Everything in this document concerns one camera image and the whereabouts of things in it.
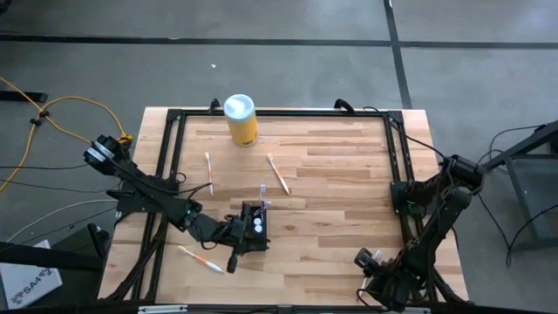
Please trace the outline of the white orange toothbrush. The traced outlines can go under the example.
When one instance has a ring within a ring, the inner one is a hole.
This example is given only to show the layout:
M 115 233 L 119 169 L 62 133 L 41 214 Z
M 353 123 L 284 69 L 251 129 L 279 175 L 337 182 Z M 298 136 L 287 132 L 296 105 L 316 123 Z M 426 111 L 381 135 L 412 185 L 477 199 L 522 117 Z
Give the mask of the white orange toothbrush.
M 289 187 L 288 187 L 286 181 L 283 179 L 281 173 L 279 172 L 279 169 L 276 167 L 272 153 L 267 153 L 267 160 L 268 160 L 269 165 L 271 166 L 277 180 L 279 180 L 279 183 L 282 186 L 283 191 L 286 193 L 286 195 L 290 195 Z
M 211 196 L 214 195 L 214 181 L 213 181 L 213 169 L 211 163 L 211 156 L 209 152 L 205 152 L 205 159 L 208 167 L 208 181 L 209 181 L 209 193 Z
M 187 255 L 191 256 L 193 259 L 197 260 L 200 263 L 203 263 L 204 265 L 206 265 L 207 267 L 209 267 L 211 270 L 214 270 L 218 273 L 222 273 L 224 274 L 225 271 L 219 267 L 217 264 L 210 262 L 209 260 L 196 255 L 194 252 L 188 250 L 186 247 L 184 246 L 179 246 L 179 249 L 182 250 L 184 253 L 186 253 Z

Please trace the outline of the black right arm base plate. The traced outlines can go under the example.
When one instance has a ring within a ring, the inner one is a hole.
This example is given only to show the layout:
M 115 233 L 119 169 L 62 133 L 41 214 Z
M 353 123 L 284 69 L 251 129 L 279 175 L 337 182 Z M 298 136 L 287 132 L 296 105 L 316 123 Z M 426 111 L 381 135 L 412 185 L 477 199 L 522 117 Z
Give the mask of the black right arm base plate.
M 442 198 L 451 186 L 448 179 L 427 181 L 393 181 L 390 184 L 391 202 L 398 215 L 425 217 L 434 211 L 437 198 Z

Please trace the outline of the dark metal side table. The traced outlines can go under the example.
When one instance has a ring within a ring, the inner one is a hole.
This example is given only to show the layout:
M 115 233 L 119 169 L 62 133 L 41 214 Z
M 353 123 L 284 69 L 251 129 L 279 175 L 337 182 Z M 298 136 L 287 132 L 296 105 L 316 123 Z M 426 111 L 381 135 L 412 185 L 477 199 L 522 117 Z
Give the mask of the dark metal side table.
M 506 168 L 524 224 L 507 241 L 507 252 L 558 248 L 558 231 L 549 214 L 558 214 L 558 120 L 529 127 L 533 132 L 506 150 L 491 139 L 484 164 L 491 172 Z

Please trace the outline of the black equipment stand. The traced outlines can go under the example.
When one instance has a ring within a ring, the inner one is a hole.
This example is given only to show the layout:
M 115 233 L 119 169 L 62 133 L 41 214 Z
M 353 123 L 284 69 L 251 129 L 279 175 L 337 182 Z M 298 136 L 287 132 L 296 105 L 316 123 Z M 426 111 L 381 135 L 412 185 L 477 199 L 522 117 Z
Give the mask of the black equipment stand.
M 110 241 L 106 230 L 89 223 L 52 249 L 0 242 L 0 263 L 102 272 Z

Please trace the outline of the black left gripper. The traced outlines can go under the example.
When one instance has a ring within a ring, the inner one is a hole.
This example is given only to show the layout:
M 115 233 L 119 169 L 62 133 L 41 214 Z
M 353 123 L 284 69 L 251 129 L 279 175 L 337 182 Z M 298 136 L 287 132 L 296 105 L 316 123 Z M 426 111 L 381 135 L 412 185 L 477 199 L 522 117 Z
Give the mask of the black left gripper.
M 222 241 L 233 248 L 231 256 L 228 259 L 227 272 L 234 274 L 238 259 L 242 253 L 263 252 L 266 251 L 269 246 L 266 243 L 246 243 L 243 247 L 243 238 L 245 238 L 246 241 L 263 241 L 264 236 L 254 233 L 246 233 L 244 235 L 244 221 L 238 215 L 226 215 L 225 218 L 227 220 L 227 225 L 223 229 Z

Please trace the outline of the white box with print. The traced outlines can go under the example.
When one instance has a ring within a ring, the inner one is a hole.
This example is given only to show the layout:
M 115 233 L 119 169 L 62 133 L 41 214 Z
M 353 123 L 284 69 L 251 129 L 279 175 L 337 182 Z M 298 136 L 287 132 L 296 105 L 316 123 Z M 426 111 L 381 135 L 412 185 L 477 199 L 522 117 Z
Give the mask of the white box with print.
M 0 263 L 0 279 L 9 310 L 33 304 L 63 285 L 58 269 L 34 265 Z

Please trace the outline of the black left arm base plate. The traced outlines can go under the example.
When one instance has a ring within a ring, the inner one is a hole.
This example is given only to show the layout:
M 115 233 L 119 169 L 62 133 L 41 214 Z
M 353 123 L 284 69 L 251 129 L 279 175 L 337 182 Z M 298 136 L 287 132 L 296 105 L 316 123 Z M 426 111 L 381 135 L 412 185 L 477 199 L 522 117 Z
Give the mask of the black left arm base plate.
M 184 208 L 183 199 L 172 190 L 175 187 L 171 181 L 148 175 L 139 180 L 125 180 L 118 190 L 111 190 L 108 194 L 119 201 L 118 211 L 122 213 L 173 215 Z

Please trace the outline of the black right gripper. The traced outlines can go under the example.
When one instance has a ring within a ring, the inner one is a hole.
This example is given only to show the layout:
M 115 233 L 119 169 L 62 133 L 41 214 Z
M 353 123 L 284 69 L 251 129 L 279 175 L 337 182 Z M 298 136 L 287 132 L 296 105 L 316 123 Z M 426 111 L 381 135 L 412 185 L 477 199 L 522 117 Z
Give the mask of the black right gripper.
M 358 251 L 355 264 L 363 270 L 368 281 L 357 289 L 357 300 L 369 306 L 363 295 L 368 294 L 388 311 L 404 311 L 414 289 L 414 275 L 398 259 L 379 263 L 365 248 Z

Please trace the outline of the black floor bar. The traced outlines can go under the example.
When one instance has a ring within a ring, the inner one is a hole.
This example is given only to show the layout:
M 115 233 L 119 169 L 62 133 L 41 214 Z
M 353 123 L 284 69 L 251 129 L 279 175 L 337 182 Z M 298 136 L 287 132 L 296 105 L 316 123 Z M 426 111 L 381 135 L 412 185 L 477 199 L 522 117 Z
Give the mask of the black floor bar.
M 8 92 L 0 91 L 0 101 L 27 102 L 29 100 L 36 103 L 45 103 L 49 95 L 44 92 Z

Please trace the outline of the grey metal bracket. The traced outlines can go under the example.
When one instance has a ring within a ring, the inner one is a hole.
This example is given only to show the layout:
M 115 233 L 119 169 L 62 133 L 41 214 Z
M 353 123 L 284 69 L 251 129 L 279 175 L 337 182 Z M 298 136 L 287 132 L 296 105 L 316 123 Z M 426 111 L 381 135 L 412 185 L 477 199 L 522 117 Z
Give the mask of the grey metal bracket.
M 379 314 L 432 314 L 432 311 L 424 307 L 406 307 L 402 311 L 384 310 Z
M 188 306 L 186 304 L 157 304 L 140 306 L 137 314 L 187 314 Z

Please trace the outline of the black metal table frame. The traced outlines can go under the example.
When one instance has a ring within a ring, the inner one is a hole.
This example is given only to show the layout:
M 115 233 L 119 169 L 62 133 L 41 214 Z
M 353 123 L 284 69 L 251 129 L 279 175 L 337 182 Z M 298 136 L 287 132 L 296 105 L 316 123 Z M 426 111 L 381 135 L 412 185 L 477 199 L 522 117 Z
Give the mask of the black metal table frame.
M 226 246 L 203 249 L 190 235 L 169 229 L 155 300 L 159 304 L 265 304 L 355 306 L 363 282 L 354 257 L 362 249 L 384 258 L 402 248 L 400 221 L 390 184 L 413 174 L 425 180 L 438 170 L 422 110 L 404 110 L 412 142 L 402 147 L 380 118 L 328 110 L 266 109 L 258 115 L 259 138 L 238 147 L 219 116 L 167 121 L 165 107 L 148 107 L 139 127 L 134 160 L 146 173 L 183 173 L 186 187 L 208 183 L 205 152 L 213 169 L 214 195 L 197 192 L 206 215 L 235 214 L 244 201 L 271 201 L 269 249 L 241 257 L 234 274 L 217 273 L 179 249 L 184 246 L 225 266 Z M 286 195 L 267 153 L 286 181 Z

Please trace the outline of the yellow canister white lid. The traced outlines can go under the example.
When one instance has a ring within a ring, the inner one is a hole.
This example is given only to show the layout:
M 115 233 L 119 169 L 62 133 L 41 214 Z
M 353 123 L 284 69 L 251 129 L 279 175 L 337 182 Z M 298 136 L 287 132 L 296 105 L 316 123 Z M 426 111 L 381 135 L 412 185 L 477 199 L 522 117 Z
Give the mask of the yellow canister white lid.
M 254 101 L 245 94 L 228 97 L 223 106 L 232 141 L 240 147 L 249 147 L 257 141 L 258 126 Z

